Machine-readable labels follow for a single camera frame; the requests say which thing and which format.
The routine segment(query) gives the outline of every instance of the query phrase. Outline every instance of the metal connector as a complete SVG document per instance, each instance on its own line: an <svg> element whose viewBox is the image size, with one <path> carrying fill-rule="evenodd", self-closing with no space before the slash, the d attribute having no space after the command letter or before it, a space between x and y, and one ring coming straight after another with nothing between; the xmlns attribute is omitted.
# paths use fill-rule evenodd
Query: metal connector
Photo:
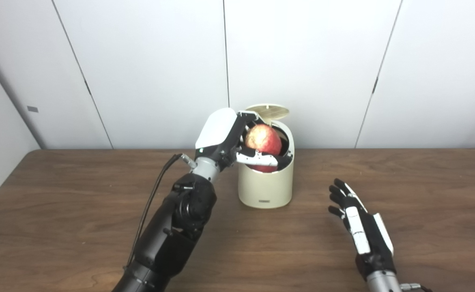
<svg viewBox="0 0 475 292"><path fill-rule="evenodd" d="M421 289L421 285L418 283L404 283L400 284L400 289L402 291L411 291Z"/></svg>
<svg viewBox="0 0 475 292"><path fill-rule="evenodd" d="M189 165L190 168L196 168L196 166L198 166L198 164L196 163L196 161L193 161L190 157L188 157L185 153L182 153L181 154L181 159L187 163Z"/></svg>

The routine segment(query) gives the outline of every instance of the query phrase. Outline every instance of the red apple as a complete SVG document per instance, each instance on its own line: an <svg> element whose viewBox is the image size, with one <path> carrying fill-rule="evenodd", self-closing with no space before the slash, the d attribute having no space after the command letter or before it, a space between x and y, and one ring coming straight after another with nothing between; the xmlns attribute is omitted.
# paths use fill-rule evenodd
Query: red apple
<svg viewBox="0 0 475 292"><path fill-rule="evenodd" d="M258 124L254 126L245 137L246 147L253 148L259 152L267 152L271 155L279 155L282 143L279 134L266 124ZM276 166L265 165L249 165L253 170L258 172L274 172Z"/></svg>

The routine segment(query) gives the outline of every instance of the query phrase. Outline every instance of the trash can lid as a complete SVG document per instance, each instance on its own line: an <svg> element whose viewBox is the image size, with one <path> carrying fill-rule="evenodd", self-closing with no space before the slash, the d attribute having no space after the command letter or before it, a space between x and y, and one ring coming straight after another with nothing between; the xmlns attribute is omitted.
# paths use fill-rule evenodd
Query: trash can lid
<svg viewBox="0 0 475 292"><path fill-rule="evenodd" d="M264 122L271 125L272 120L280 120L287 116L290 111L282 105L272 105L270 103L261 103L259 105L251 105L246 109L258 113Z"/></svg>

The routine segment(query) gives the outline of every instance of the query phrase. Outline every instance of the small label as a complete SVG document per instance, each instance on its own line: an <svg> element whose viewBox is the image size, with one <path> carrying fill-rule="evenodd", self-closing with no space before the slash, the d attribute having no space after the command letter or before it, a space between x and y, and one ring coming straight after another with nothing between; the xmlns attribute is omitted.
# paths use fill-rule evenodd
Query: small label
<svg viewBox="0 0 475 292"><path fill-rule="evenodd" d="M39 109L36 107L27 106L29 112L39 113Z"/></svg>

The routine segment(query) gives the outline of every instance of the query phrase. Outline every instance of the robotic arm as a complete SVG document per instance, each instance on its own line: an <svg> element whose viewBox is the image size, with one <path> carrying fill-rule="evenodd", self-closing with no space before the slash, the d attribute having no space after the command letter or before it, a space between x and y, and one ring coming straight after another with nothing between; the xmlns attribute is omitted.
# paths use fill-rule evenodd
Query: robotic arm
<svg viewBox="0 0 475 292"><path fill-rule="evenodd" d="M393 262L393 244L380 214L369 214L356 193L340 179L335 179L329 190L330 199L339 205L339 208L330 206L329 212L340 217L351 234L357 252L356 268L367 282L369 291L421 289L432 292L417 283L399 284Z"/></svg>
<svg viewBox="0 0 475 292"><path fill-rule="evenodd" d="M217 199L213 182L219 172L235 162L279 167L291 162L291 155L280 157L245 147L247 130L260 123L264 121L256 112L236 114L230 108L209 116L196 141L195 160L177 157L190 166L190 172L174 183L136 241L134 256L113 292L162 292L182 271L210 219Z"/></svg>

